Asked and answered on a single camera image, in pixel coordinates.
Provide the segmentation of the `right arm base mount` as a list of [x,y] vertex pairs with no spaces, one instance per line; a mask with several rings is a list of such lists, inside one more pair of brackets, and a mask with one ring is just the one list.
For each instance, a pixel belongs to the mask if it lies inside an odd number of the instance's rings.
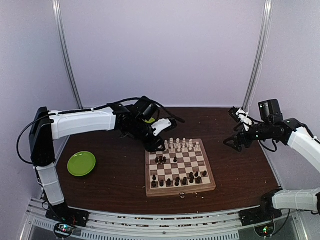
[[281,210],[264,211],[259,207],[239,212],[242,226],[252,226],[254,232],[264,239],[272,237],[276,233],[275,219],[281,216]]

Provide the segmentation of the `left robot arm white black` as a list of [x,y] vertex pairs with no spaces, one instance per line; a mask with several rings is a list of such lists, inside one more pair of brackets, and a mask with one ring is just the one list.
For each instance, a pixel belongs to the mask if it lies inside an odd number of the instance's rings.
[[143,96],[135,104],[120,102],[105,106],[70,111],[38,109],[29,134],[30,159],[40,178],[52,213],[61,222],[72,218],[72,211],[65,206],[65,197],[55,166],[53,142],[57,139],[96,131],[121,131],[142,142],[148,152],[164,149],[161,132],[174,125],[171,118],[162,118],[154,123],[152,118],[158,106]]

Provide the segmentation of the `wooden chess board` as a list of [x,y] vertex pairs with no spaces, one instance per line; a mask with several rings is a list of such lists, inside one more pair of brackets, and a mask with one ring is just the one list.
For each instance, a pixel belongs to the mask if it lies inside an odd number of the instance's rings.
[[216,182],[201,139],[164,141],[165,151],[145,153],[147,197],[214,191]]

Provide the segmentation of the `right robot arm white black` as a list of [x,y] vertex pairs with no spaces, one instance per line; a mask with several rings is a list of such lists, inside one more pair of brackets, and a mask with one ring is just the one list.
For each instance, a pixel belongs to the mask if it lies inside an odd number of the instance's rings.
[[[254,141],[263,144],[281,142],[303,156],[316,170],[320,169],[320,141],[309,127],[295,118],[284,119],[277,99],[258,103],[261,120],[255,120],[242,108],[232,107],[228,113],[238,123],[235,134],[224,144],[237,152],[248,149]],[[276,210],[293,209],[320,212],[320,190],[275,190],[261,199],[256,210],[259,220],[268,220]]]

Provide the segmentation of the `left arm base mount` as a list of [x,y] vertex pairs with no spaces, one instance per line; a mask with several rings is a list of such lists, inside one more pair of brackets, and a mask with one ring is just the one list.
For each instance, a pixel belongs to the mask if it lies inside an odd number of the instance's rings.
[[53,233],[59,239],[66,239],[81,234],[81,228],[87,226],[90,213],[85,210],[70,209],[70,217],[58,217],[53,210],[47,210],[45,217],[56,221],[54,224]]

